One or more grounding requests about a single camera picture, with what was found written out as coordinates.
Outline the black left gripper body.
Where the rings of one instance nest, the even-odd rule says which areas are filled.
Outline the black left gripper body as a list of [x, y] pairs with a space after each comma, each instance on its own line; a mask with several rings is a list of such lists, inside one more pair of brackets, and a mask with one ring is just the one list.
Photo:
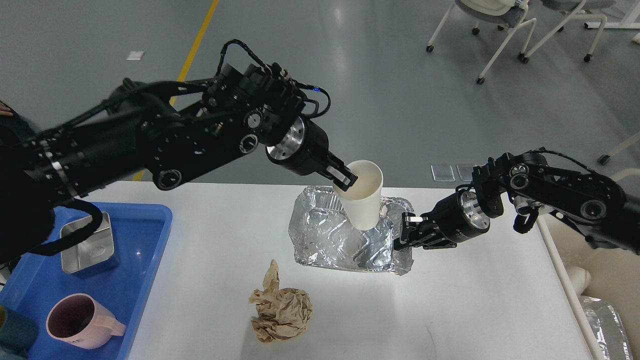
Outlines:
[[265, 153], [270, 162], [294, 174], [330, 176], [329, 137], [306, 117], [297, 117], [283, 139], [275, 146], [266, 146]]

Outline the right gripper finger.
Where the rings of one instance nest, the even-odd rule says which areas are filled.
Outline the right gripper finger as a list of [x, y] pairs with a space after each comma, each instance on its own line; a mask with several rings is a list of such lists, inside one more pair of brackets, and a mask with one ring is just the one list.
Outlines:
[[413, 212], [403, 212], [401, 214], [401, 225], [403, 231], [420, 231], [425, 217], [416, 215]]
[[414, 230], [402, 232], [400, 237], [393, 240], [393, 250], [402, 251], [407, 248], [424, 248], [430, 235], [430, 231]]

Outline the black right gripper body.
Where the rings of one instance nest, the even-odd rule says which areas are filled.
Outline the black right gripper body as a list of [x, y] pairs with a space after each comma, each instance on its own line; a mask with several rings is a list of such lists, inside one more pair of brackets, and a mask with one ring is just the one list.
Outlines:
[[490, 229], [490, 218], [480, 207], [476, 193], [470, 190], [450, 194], [421, 217], [423, 221], [417, 228], [421, 248], [455, 248]]

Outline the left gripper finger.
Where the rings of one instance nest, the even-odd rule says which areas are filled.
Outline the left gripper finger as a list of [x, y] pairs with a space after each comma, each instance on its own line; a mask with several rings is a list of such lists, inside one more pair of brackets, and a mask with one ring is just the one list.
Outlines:
[[340, 190], [349, 190], [358, 180], [358, 175], [332, 152], [327, 153], [326, 172], [332, 183]]

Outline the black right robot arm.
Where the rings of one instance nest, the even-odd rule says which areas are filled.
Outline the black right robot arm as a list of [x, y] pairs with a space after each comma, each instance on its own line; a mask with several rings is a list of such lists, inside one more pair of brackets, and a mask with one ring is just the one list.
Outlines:
[[542, 214], [550, 214], [580, 234], [592, 249], [622, 249], [638, 255], [639, 198], [585, 164], [582, 171], [552, 167], [549, 150], [503, 153], [474, 166], [471, 182], [455, 187], [429, 212], [403, 212], [393, 248], [452, 249], [489, 232], [503, 215], [507, 194], [516, 216], [514, 230], [526, 234]]

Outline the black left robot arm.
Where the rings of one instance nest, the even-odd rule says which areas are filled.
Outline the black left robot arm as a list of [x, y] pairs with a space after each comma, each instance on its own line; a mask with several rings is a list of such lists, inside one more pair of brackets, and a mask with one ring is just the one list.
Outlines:
[[341, 191], [358, 176], [329, 150], [306, 91], [329, 93], [227, 41], [215, 75], [141, 82], [125, 78], [108, 98], [50, 129], [1, 104], [1, 263], [54, 256], [87, 240], [101, 210], [93, 191], [147, 170], [171, 191], [264, 145], [270, 162], [320, 174]]

